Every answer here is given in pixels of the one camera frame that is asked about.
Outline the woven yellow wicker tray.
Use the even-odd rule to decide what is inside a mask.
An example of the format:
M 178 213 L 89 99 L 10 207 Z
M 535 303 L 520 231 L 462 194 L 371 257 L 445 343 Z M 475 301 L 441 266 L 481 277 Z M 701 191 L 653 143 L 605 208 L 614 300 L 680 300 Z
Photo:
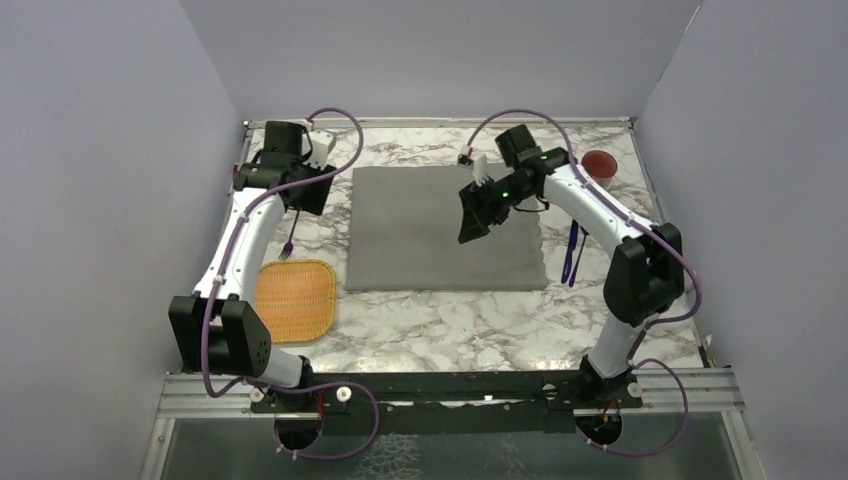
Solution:
M 285 260 L 261 267 L 254 308 L 274 344 L 317 340 L 333 326 L 335 270 L 320 260 Z

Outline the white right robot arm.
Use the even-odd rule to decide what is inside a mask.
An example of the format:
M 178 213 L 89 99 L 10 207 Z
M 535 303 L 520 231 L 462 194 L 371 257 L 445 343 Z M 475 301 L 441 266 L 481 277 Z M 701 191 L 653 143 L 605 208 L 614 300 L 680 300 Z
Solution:
M 509 212 L 531 197 L 565 211 L 610 259 L 603 288 L 608 318 L 596 344 L 580 364 L 579 398 L 600 407 L 631 370 L 633 351 L 646 321 L 667 311 L 684 290 L 682 238 L 670 223 L 655 225 L 635 214 L 601 188 L 577 163 L 569 147 L 544 151 L 524 124 L 496 138 L 510 173 L 498 180 L 487 159 L 470 145 L 458 155 L 473 172 L 459 192 L 462 221 L 458 241 L 465 244 L 489 234 Z

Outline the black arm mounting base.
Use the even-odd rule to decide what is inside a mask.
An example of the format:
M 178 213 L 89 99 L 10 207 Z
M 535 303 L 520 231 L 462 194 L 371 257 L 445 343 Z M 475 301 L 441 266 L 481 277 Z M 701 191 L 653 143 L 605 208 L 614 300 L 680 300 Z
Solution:
M 254 395 L 250 411 L 285 431 L 326 436 L 542 432 L 572 434 L 578 416 L 639 408 L 628 388 L 592 392 L 577 370 L 525 372 L 319 373 L 320 391 Z

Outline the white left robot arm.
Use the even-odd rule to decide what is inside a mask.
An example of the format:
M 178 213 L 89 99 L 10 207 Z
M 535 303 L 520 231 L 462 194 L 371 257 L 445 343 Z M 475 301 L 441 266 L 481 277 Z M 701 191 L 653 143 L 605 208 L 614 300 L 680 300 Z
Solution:
M 335 143 L 327 131 L 271 121 L 255 157 L 235 171 L 229 217 L 213 259 L 192 292 L 175 296 L 168 308 L 185 371 L 277 385 L 277 398 L 294 411 L 313 401 L 307 359 L 273 347 L 253 304 L 265 252 L 284 213 L 321 214 Z

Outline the grey scalloped cloth placemat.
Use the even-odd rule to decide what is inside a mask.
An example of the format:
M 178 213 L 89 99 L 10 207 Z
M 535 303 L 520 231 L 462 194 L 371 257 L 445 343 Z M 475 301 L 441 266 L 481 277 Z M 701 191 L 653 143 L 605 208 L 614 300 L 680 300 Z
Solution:
M 512 213 L 461 244 L 458 166 L 356 167 L 345 286 L 354 291 L 537 291 L 547 287 L 538 214 Z

